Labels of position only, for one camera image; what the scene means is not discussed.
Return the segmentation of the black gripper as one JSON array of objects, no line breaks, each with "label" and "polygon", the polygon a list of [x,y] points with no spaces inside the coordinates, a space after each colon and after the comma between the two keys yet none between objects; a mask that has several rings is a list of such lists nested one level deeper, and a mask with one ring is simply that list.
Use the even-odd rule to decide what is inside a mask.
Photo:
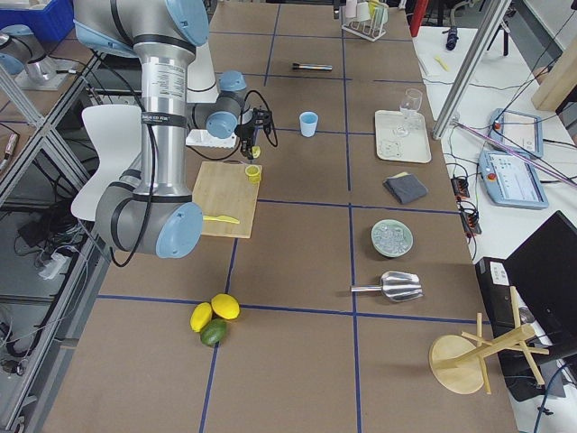
[{"label": "black gripper", "polygon": [[253,160],[252,147],[255,143],[256,129],[260,127],[267,137],[272,133],[272,112],[268,109],[253,108],[249,120],[242,120],[234,129],[239,138],[241,154],[244,158]]}]

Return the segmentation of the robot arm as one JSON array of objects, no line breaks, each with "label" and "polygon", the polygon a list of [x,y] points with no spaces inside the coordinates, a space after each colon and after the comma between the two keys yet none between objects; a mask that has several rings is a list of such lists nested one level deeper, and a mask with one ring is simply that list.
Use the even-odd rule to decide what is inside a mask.
[{"label": "robot arm", "polygon": [[189,103],[188,68],[208,50],[214,1],[76,1],[78,40],[94,51],[136,58],[142,66],[142,150],[111,182],[96,207],[96,230],[128,254],[181,258],[202,232],[201,208],[185,183],[185,142],[191,128],[218,139],[235,134],[253,157],[256,127],[274,130],[268,106],[252,108],[243,74],[224,72],[211,103]]},{"label": "robot arm", "polygon": [[33,31],[24,24],[9,25],[1,30],[1,65],[11,75],[24,71],[38,84],[54,78],[57,68]]}]

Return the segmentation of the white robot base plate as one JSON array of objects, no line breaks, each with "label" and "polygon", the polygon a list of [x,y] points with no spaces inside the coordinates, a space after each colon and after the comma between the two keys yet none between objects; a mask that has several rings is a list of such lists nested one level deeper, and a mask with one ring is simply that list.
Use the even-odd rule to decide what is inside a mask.
[{"label": "white robot base plate", "polygon": [[228,138],[221,139],[214,137],[207,130],[192,129],[186,138],[186,146],[188,147],[209,147],[233,149],[236,144],[236,135],[232,134]]}]

